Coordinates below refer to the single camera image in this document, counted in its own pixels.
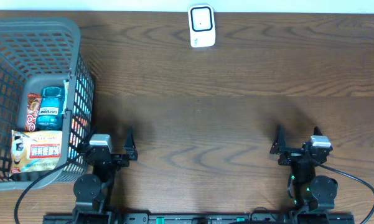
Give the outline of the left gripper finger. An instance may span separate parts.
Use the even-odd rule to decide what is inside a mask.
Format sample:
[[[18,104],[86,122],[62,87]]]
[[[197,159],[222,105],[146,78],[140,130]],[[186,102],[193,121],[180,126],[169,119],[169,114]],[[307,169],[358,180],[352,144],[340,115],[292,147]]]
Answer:
[[[96,126],[90,129],[90,132],[79,142],[77,146],[78,153],[86,153],[90,146],[90,139],[96,133]]]
[[[124,150],[127,154],[137,154],[136,145],[134,143],[133,138],[133,129],[130,127],[127,132],[125,144],[124,144]]]

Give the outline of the teal Listerine mouthwash bottle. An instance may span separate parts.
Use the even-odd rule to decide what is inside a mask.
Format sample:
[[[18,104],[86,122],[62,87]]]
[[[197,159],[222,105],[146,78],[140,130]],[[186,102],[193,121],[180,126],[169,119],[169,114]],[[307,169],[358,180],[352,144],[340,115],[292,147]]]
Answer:
[[[62,128],[65,89],[59,86],[47,86],[41,91],[42,101],[37,117],[39,130],[59,130]]]

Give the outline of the yellow snack bag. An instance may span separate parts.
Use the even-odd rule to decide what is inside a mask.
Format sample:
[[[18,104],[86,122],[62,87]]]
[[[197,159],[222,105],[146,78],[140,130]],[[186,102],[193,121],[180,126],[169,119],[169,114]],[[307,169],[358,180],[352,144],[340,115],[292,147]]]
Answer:
[[[61,131],[12,130],[9,177],[25,172],[52,170],[61,156]]]

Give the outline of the red Top chocolate bar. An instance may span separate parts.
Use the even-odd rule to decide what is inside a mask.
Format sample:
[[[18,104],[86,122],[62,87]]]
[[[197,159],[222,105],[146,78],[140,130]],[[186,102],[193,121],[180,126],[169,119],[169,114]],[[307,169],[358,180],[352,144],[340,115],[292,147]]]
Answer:
[[[37,118],[39,116],[40,106],[42,97],[41,95],[35,93],[29,93],[27,95],[27,114],[26,114],[26,124],[25,131],[33,132],[37,128]]]

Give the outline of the light teal wipes packet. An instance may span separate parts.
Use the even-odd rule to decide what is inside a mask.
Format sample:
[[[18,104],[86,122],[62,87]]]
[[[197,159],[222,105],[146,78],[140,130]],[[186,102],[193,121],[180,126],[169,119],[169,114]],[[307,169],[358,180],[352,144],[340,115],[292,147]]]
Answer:
[[[69,81],[68,80],[64,80],[63,84],[64,84],[64,100],[63,100],[63,111],[62,111],[62,114],[65,114],[66,113],[66,107],[67,107],[67,96],[68,96]]]

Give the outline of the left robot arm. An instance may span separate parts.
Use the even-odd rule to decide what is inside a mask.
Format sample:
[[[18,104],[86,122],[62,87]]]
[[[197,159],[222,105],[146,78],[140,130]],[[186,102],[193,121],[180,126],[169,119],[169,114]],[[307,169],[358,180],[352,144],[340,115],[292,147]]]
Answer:
[[[92,129],[77,147],[83,160],[91,165],[91,174],[83,174],[74,183],[76,196],[72,212],[72,223],[122,223],[122,215],[110,207],[117,171],[128,167],[138,159],[132,129],[128,129],[124,144],[124,154],[112,152],[111,136],[97,134]]]

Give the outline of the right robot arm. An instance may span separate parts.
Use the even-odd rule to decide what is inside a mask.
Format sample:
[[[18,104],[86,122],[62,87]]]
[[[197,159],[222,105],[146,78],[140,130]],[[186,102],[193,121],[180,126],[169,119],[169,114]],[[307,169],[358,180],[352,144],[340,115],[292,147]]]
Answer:
[[[327,161],[332,145],[318,127],[301,147],[289,147],[282,126],[276,129],[270,149],[279,156],[280,166],[289,166],[288,194],[296,209],[289,212],[290,223],[328,223],[328,213],[335,207],[338,183],[335,179],[316,174],[316,167]]]

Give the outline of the white barcode scanner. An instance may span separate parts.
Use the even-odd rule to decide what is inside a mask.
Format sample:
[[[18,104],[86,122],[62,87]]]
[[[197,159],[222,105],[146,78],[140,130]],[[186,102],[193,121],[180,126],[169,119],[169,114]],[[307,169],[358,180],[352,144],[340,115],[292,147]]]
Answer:
[[[191,6],[188,10],[190,45],[211,47],[216,41],[214,10],[208,4]]]

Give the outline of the grey plastic shopping basket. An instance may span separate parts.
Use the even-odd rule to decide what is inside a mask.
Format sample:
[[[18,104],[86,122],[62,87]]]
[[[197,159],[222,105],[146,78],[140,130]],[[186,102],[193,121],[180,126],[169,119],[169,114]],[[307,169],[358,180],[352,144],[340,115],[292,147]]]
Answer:
[[[87,168],[78,143],[89,133],[95,86],[80,52],[80,29],[66,18],[0,19],[0,191],[73,182]],[[26,124],[27,95],[69,81],[59,170],[9,177],[12,130]]]

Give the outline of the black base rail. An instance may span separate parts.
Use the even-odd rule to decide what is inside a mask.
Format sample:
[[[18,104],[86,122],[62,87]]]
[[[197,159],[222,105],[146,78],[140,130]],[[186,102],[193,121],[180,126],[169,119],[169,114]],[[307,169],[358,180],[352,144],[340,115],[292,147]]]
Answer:
[[[119,224],[223,224],[223,223],[328,223],[328,224],[354,224],[352,215],[320,215],[300,214],[296,219],[282,214],[254,213],[219,215],[219,214],[198,214],[198,215],[148,215],[146,213],[125,213],[119,215],[45,215],[43,224],[48,223],[119,223]]]

